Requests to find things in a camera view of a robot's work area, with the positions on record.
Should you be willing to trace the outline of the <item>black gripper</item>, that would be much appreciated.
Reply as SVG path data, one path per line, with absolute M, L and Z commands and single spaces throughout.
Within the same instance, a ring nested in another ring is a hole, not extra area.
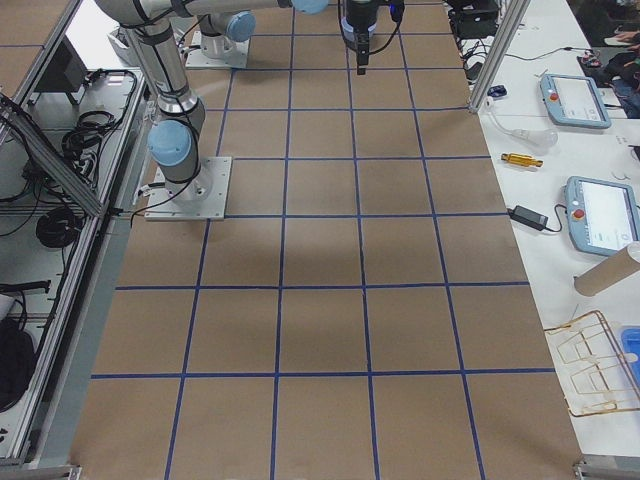
M 346 1 L 345 14 L 339 16 L 343 40 L 349 49 L 356 52 L 356 73 L 358 76 L 366 74 L 370 57 L 370 38 L 376 26 L 378 10 L 382 7 L 388 8 L 395 28 L 383 46 L 373 50 L 373 53 L 380 53 L 388 47 L 399 30 L 404 17 L 404 1 Z

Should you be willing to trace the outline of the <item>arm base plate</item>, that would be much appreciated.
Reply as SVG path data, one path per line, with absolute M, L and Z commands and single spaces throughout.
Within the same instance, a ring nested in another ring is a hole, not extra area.
M 225 36 L 202 36 L 197 30 L 187 50 L 186 68 L 244 69 L 247 66 L 250 41 L 235 42 Z
M 231 177 L 231 157 L 202 157 L 199 175 L 179 195 L 181 186 L 169 182 L 152 189 L 149 209 L 143 211 L 149 221 L 223 220 Z

